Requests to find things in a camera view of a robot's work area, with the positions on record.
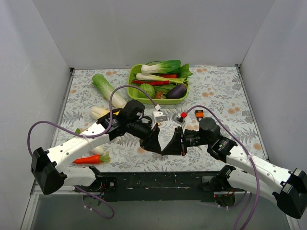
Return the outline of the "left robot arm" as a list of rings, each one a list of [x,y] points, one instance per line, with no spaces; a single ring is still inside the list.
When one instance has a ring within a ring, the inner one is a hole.
[[[146,151],[161,153],[157,118],[161,107],[154,104],[149,123],[142,121],[145,106],[137,100],[127,102],[123,109],[110,111],[87,130],[68,141],[44,150],[37,148],[32,155],[31,173],[43,194],[49,195],[63,186],[81,185],[96,192],[102,186],[102,175],[94,166],[74,168],[69,165],[92,149],[129,133],[140,140]]]

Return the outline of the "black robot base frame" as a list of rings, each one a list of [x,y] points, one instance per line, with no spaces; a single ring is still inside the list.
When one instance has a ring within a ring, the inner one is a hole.
[[[103,193],[107,202],[178,201],[213,202],[209,181],[218,172],[102,172],[90,186],[90,193]]]

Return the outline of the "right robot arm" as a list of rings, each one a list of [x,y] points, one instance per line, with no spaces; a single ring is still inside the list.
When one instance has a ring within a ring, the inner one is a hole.
[[[237,142],[220,134],[212,118],[203,118],[198,131],[178,126],[162,155],[186,155],[189,147],[207,146],[207,152],[225,163],[217,177],[222,190],[243,189],[258,194],[277,205],[285,214],[300,219],[307,208],[307,174],[291,171],[259,157],[248,155]]]

